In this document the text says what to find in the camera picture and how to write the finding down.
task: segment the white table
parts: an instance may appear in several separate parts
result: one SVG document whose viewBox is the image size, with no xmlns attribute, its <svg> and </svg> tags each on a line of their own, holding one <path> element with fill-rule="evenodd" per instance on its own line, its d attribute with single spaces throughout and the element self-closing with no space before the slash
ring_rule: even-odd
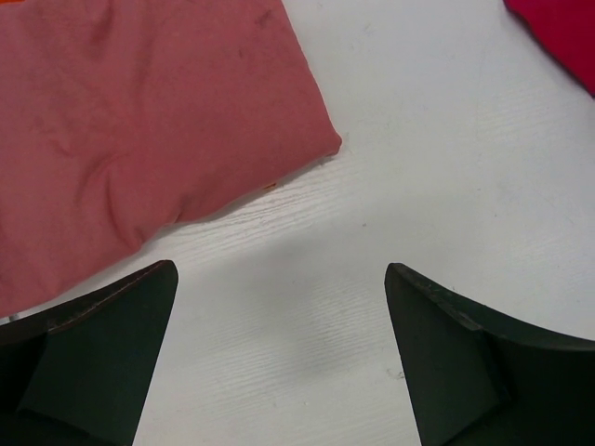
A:
<svg viewBox="0 0 595 446">
<path fill-rule="evenodd" d="M 178 264 L 137 446 L 418 445 L 392 261 L 595 338 L 593 99 L 499 0 L 285 3 L 342 152 L 68 295 Z"/>
</svg>

